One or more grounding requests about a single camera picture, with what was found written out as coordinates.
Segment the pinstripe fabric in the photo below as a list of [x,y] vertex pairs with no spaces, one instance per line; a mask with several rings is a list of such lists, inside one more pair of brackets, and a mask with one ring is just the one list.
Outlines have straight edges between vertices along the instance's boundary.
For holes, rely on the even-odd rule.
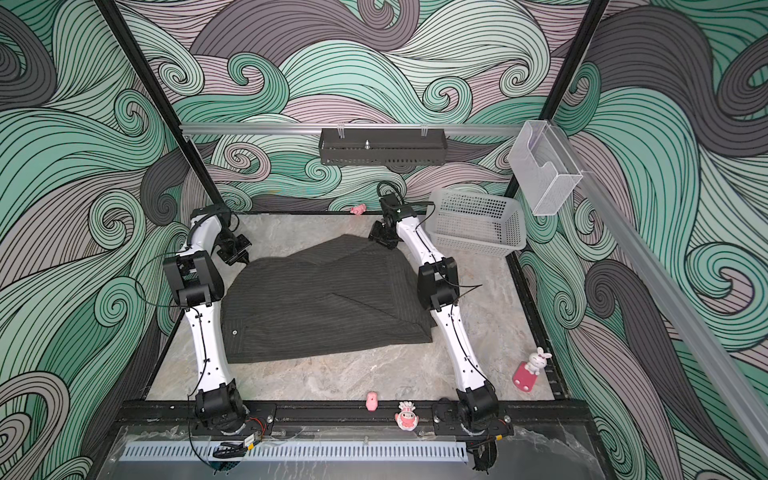
[[251,262],[224,297],[221,321],[232,363],[430,343],[433,324],[402,252],[353,235]]

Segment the marble surface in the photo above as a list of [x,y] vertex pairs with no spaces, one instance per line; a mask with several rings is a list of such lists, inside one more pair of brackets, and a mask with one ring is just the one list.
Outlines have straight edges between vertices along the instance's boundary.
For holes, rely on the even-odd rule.
[[[238,233],[253,243],[250,259],[284,257],[345,233],[367,237],[373,215],[240,215]],[[414,264],[406,245],[399,248]],[[535,351],[531,330],[504,259],[441,248],[456,258],[462,285],[482,283],[462,297],[462,322],[478,361],[500,399],[551,400],[542,372],[530,393],[512,384],[517,365]],[[244,268],[214,262],[227,287]],[[432,329],[432,343],[392,345],[360,352],[305,359],[230,365],[244,399],[352,400],[368,391],[382,400],[456,398],[453,368],[441,331]],[[179,329],[147,400],[186,399],[197,382],[194,346],[187,323]]]

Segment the patterned wall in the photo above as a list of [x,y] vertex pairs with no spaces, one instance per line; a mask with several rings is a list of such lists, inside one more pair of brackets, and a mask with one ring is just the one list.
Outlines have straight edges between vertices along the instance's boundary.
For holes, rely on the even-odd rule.
[[[653,0],[605,18],[556,121],[768,400],[768,2]],[[579,190],[520,262],[620,478],[768,468]]]
[[3,478],[83,478],[141,397],[177,315],[139,292],[169,303],[155,256],[204,204],[154,189],[172,149],[92,0],[0,0]]
[[[623,0],[619,11],[642,3]],[[493,123],[536,118],[588,0],[120,0],[183,122]],[[503,137],[457,137],[443,167],[327,167],[318,137],[200,136],[238,210],[378,210],[441,187],[502,194]]]

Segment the white bunny figurine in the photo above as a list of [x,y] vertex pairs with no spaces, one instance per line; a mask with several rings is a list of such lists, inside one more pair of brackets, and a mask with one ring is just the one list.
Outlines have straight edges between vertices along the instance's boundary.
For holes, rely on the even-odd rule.
[[536,353],[532,353],[528,357],[528,363],[525,364],[525,369],[534,375],[538,375],[540,371],[547,366],[547,359],[552,358],[551,353],[544,353],[544,349],[536,347]]

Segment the small toy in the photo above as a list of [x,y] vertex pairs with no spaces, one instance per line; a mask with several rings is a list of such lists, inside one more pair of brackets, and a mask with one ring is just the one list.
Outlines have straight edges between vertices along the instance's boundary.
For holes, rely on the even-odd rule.
[[357,207],[352,207],[349,209],[349,211],[355,215],[362,215],[368,210],[368,207],[365,204],[360,204]]
[[376,392],[368,392],[366,397],[366,408],[369,412],[373,412],[379,406],[379,394]]
[[402,430],[411,432],[419,424],[419,417],[413,412],[413,402],[400,402],[400,413],[395,414],[397,426]]
[[536,353],[532,353],[527,362],[520,362],[515,376],[512,377],[515,386],[523,392],[530,392],[541,370],[547,366],[547,359],[551,357],[551,353],[545,353],[544,349],[537,347]]

